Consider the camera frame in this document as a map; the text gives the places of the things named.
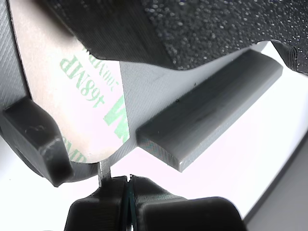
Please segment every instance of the gray plastic part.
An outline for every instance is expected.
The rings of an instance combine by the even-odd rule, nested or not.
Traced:
[[[141,126],[138,145],[182,172],[281,74],[279,63],[249,50]]]
[[[265,45],[266,42],[259,43],[252,49],[261,51]],[[137,147],[137,128],[247,50],[242,49],[189,71],[120,62],[130,138],[109,157],[110,165]]]
[[[250,231],[305,231],[308,227],[308,132],[255,207]]]

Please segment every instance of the black rubber part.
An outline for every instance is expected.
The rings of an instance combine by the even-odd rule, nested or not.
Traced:
[[[187,70],[264,40],[308,73],[306,0],[45,0],[97,58]]]
[[[281,74],[279,63],[249,50],[141,126],[138,145],[182,172]]]
[[[144,204],[138,231],[157,230],[247,231],[235,206],[219,197]]]
[[[141,230],[140,209],[144,204],[150,202],[163,203],[165,200],[183,201],[186,199],[171,194],[148,178],[131,176],[129,182],[129,201],[134,230]]]
[[[24,98],[3,111],[0,125],[21,159],[32,165],[53,186],[58,187],[73,176],[57,124],[32,100]]]
[[[64,231],[126,231],[127,220],[127,177],[116,177],[71,205]]]

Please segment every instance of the gray plastic surface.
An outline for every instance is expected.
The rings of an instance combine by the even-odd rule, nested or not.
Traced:
[[[265,45],[260,43],[252,49],[261,51]],[[110,164],[115,164],[137,147],[137,128],[247,50],[242,49],[189,71],[120,62],[130,139],[109,157]]]
[[[248,222],[249,231],[308,229],[308,135],[290,167]]]

